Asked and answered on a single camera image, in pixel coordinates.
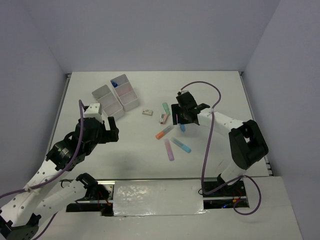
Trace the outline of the green transparent case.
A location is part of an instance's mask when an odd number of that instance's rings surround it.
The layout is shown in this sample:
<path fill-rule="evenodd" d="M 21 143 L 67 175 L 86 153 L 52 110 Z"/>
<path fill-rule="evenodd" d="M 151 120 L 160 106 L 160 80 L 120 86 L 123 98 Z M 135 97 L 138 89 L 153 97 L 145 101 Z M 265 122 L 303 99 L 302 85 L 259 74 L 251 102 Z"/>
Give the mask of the green transparent case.
<path fill-rule="evenodd" d="M 170 111 L 170 108 L 169 108 L 168 103 L 167 103 L 167 102 L 163 102 L 163 103 L 162 103 L 162 106 L 163 106 L 163 109 L 164 109 L 165 113 L 166 113 L 167 115 L 170 115 L 170 114 L 171 114 L 171 111 Z"/>

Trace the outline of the pink white mini stapler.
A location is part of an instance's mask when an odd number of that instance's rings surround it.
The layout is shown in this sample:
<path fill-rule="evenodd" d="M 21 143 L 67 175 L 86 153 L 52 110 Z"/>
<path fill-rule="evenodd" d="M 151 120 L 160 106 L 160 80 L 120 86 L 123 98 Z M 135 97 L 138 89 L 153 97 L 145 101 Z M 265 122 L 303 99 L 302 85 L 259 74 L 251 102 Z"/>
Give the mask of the pink white mini stapler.
<path fill-rule="evenodd" d="M 159 123 L 161 125 L 164 125 L 167 122 L 168 116 L 169 116 L 169 114 L 167 114 L 167 113 L 161 114 L 160 118 L 159 118 Z"/>

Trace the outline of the blue transparent case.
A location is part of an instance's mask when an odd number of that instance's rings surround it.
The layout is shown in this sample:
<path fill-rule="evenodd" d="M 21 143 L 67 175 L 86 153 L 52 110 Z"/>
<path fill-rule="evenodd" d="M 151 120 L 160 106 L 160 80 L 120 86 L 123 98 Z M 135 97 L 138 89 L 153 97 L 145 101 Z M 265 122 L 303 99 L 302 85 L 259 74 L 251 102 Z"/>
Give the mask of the blue transparent case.
<path fill-rule="evenodd" d="M 179 124 L 180 130 L 184 133 L 186 131 L 186 127 L 184 124 Z"/>

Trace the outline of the staples box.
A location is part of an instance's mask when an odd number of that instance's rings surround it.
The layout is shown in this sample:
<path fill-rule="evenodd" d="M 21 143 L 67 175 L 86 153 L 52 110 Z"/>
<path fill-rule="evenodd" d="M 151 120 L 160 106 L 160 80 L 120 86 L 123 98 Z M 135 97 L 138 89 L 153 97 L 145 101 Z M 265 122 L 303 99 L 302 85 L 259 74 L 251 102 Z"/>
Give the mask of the staples box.
<path fill-rule="evenodd" d="M 153 115 L 153 110 L 144 108 L 144 109 L 142 110 L 142 115 L 152 116 L 152 115 Z"/>

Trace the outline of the orange grey highlighter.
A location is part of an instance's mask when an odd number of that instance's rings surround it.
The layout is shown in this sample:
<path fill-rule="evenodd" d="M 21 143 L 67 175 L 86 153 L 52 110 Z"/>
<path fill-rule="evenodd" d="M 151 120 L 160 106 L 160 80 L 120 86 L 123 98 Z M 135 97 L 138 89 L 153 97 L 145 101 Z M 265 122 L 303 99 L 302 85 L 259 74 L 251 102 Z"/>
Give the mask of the orange grey highlighter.
<path fill-rule="evenodd" d="M 174 125 L 169 125 L 167 126 L 165 129 L 163 129 L 162 131 L 160 131 L 155 138 L 157 140 L 160 140 L 162 137 L 164 137 L 166 134 L 168 134 L 172 129 L 174 128 Z"/>

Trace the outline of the light blue highlighter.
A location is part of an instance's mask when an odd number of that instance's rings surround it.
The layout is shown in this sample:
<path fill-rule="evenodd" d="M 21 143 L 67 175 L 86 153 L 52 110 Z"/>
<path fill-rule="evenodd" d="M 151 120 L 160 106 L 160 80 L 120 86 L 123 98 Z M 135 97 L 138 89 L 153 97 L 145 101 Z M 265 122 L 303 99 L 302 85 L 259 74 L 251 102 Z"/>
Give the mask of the light blue highlighter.
<path fill-rule="evenodd" d="M 185 151 L 186 153 L 191 153 L 191 149 L 185 145 L 184 143 L 182 143 L 181 141 L 179 141 L 178 139 L 176 139 L 175 137 L 172 137 L 170 139 L 176 146 L 178 146 L 180 149 L 182 149 L 183 151 Z"/>

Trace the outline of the clear bottle blue cap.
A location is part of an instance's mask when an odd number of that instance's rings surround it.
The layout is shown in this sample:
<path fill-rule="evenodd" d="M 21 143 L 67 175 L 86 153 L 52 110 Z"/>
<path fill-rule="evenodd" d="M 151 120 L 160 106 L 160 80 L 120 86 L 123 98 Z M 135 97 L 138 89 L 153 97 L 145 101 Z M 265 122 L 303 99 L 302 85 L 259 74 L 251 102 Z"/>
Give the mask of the clear bottle blue cap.
<path fill-rule="evenodd" d="M 113 81 L 113 80 L 111 80 L 110 81 L 111 82 L 111 84 L 112 84 L 112 86 L 114 87 L 114 88 L 117 88 L 119 85 L 115 82 L 115 81 Z"/>

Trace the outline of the purple pink highlighter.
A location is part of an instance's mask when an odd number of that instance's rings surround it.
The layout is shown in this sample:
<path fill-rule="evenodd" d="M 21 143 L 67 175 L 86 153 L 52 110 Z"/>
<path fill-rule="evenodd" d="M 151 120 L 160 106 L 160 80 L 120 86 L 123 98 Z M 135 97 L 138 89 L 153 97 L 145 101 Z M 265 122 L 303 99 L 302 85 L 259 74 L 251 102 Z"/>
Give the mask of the purple pink highlighter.
<path fill-rule="evenodd" d="M 173 154 L 173 151 L 172 151 L 172 148 L 171 148 L 171 144 L 170 144 L 170 141 L 167 138 L 164 139 L 164 144 L 165 144 L 165 148 L 166 148 L 168 159 L 170 161 L 174 161 L 175 158 L 174 158 L 174 154 Z"/>

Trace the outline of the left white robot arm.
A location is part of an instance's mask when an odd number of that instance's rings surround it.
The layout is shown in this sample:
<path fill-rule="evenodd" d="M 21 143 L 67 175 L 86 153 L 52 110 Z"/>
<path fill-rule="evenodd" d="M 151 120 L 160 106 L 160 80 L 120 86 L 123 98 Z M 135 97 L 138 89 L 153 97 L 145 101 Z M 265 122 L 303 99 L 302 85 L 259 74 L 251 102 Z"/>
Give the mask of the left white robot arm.
<path fill-rule="evenodd" d="M 115 119 L 104 121 L 93 117 L 79 119 L 75 130 L 55 143 L 39 170 L 15 197 L 0 209 L 0 233 L 7 240 L 30 240 L 40 225 L 73 201 L 95 198 L 99 191 L 109 193 L 88 173 L 82 173 L 69 185 L 52 195 L 51 189 L 64 175 L 84 161 L 98 144 L 117 142 L 119 129 Z"/>

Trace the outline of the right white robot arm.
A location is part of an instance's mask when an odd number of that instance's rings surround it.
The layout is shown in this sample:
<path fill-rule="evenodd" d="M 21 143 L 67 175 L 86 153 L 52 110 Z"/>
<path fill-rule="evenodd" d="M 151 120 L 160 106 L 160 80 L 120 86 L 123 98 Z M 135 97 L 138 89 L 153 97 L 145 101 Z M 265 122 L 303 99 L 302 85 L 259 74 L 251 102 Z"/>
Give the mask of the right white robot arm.
<path fill-rule="evenodd" d="M 196 124 L 208 127 L 209 135 L 201 171 L 201 186 L 204 186 L 205 172 L 213 132 L 228 137 L 231 161 L 218 175 L 217 190 L 223 196 L 230 195 L 235 190 L 235 182 L 244 176 L 246 171 L 256 162 L 263 159 L 269 148 L 258 124 L 250 119 L 238 120 L 215 111 L 208 104 L 197 104 L 188 91 L 180 91 L 176 97 L 177 103 L 171 105 L 172 121 L 177 124 Z"/>

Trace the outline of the left white divided container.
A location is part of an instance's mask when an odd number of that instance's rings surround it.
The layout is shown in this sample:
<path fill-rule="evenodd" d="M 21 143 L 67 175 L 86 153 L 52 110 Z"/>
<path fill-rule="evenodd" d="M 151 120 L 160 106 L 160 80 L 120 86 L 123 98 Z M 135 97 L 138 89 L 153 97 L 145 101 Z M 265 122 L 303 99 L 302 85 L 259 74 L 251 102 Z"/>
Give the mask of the left white divided container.
<path fill-rule="evenodd" d="M 95 100 L 101 104 L 102 111 L 107 117 L 114 117 L 116 121 L 124 116 L 125 112 L 122 105 L 106 84 L 97 88 L 91 94 L 94 99 L 95 95 L 101 96 L 100 99 Z"/>

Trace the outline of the white divided container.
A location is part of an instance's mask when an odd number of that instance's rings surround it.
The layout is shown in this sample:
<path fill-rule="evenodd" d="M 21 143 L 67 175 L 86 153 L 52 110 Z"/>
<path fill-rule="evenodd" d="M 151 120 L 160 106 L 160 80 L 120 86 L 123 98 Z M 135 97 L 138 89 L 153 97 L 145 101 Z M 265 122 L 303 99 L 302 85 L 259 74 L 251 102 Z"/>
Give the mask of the white divided container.
<path fill-rule="evenodd" d="M 114 117 L 116 121 L 124 116 L 125 112 L 122 105 L 106 84 L 97 88 L 91 94 L 94 99 L 95 95 L 101 96 L 100 99 L 95 100 L 101 104 L 102 111 L 107 117 Z"/>
<path fill-rule="evenodd" d="M 113 92 L 125 112 L 131 111 L 139 106 L 139 98 L 131 85 L 126 74 L 122 74 L 110 80 L 115 81 L 118 87 L 113 88 Z"/>

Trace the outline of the right white divided container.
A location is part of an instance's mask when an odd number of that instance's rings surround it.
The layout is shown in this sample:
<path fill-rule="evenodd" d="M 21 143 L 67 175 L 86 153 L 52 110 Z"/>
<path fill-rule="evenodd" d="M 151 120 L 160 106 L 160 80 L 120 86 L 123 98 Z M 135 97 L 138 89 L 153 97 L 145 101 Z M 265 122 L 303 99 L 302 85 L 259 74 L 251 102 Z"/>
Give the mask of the right white divided container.
<path fill-rule="evenodd" d="M 122 74 L 110 80 L 115 81 L 118 87 L 113 88 L 113 92 L 125 112 L 131 111 L 139 106 L 139 98 L 131 85 L 126 74 Z"/>

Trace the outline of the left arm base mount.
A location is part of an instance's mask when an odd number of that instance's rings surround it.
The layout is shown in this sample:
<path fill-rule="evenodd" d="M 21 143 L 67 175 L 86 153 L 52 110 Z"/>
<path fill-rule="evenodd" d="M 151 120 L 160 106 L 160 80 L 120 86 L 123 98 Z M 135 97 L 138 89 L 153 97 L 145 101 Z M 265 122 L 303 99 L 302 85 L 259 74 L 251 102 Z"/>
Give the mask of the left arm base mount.
<path fill-rule="evenodd" d="M 85 195 L 66 207 L 67 213 L 97 212 L 103 217 L 113 217 L 114 183 L 102 183 L 88 173 L 82 173 L 77 178 L 84 184 Z"/>

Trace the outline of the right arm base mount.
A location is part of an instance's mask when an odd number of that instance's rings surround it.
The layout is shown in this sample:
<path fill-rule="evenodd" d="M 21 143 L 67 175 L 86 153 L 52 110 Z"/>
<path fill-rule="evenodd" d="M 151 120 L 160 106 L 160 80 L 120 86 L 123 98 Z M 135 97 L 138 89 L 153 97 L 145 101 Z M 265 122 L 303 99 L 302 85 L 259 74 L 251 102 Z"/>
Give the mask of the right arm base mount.
<path fill-rule="evenodd" d="M 227 185 L 211 194 L 203 194 L 202 189 L 198 190 L 202 196 L 203 207 L 210 209 L 232 209 L 234 203 L 240 202 L 236 208 L 248 208 L 247 193 L 243 180 L 236 181 L 233 185 Z"/>

